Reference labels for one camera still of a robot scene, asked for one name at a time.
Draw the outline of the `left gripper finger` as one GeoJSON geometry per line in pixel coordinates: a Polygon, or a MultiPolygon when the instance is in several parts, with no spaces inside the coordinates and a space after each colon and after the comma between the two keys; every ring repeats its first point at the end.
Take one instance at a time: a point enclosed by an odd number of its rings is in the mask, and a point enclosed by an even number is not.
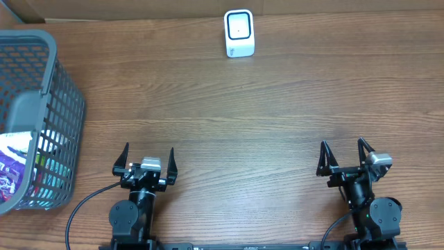
{"type": "Polygon", "coordinates": [[[126,166],[126,162],[127,162],[127,158],[128,158],[128,151],[129,151],[129,143],[127,142],[123,151],[121,152],[120,156],[114,162],[113,167],[125,167],[126,166]]]}
{"type": "Polygon", "coordinates": [[[174,185],[178,177],[178,168],[174,157],[174,148],[171,148],[170,150],[166,177],[167,185],[174,185]]]}

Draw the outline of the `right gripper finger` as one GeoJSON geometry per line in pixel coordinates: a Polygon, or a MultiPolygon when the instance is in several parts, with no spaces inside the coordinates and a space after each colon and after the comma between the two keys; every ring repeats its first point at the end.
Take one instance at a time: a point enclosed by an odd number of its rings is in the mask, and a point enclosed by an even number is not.
{"type": "Polygon", "coordinates": [[[374,152],[374,148],[372,148],[363,137],[360,137],[357,140],[357,144],[358,144],[358,152],[359,152],[359,162],[365,163],[365,159],[367,158],[367,155],[371,152],[374,152]]]}
{"type": "Polygon", "coordinates": [[[318,160],[318,167],[316,170],[317,176],[333,175],[339,168],[339,164],[334,157],[326,140],[321,142],[320,156],[318,160]]]}

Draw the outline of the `teal snack pouch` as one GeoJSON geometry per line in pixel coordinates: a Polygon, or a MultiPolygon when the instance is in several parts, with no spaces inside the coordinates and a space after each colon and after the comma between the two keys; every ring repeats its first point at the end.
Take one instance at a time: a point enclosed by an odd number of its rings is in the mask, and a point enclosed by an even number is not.
{"type": "Polygon", "coordinates": [[[35,166],[35,185],[31,196],[35,205],[50,209],[67,202],[70,195],[72,171],[51,158],[39,155],[35,166]]]}

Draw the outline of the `purple snack package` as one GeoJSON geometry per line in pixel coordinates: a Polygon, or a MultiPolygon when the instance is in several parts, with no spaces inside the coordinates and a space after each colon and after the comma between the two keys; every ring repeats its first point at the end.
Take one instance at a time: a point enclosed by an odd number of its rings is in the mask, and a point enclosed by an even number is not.
{"type": "Polygon", "coordinates": [[[17,193],[25,169],[26,155],[9,146],[1,147],[1,203],[17,193]]]}

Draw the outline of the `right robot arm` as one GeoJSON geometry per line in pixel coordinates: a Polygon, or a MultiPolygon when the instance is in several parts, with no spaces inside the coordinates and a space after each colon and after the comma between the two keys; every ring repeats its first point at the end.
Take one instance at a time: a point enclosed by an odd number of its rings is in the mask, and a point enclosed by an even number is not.
{"type": "Polygon", "coordinates": [[[328,143],[323,140],[317,176],[327,176],[327,186],[338,188],[347,203],[348,212],[333,222],[324,233],[316,249],[406,249],[399,243],[402,204],[393,197],[377,198],[373,184],[390,170],[393,159],[387,153],[378,153],[364,138],[357,140],[359,164],[340,167],[328,143]],[[331,231],[351,218],[355,233],[346,235],[341,242],[327,240],[331,231]]]}

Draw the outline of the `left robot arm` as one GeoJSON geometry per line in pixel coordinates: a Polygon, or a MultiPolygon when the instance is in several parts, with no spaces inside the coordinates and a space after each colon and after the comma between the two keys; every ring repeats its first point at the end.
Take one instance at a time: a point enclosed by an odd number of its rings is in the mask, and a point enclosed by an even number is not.
{"type": "Polygon", "coordinates": [[[178,168],[174,150],[169,153],[166,176],[161,177],[160,159],[143,157],[140,163],[126,166],[129,152],[127,144],[112,167],[112,174],[120,178],[119,186],[129,190],[127,199],[116,202],[109,212],[112,226],[112,249],[163,249],[160,241],[151,234],[155,199],[174,185],[178,168]]]}

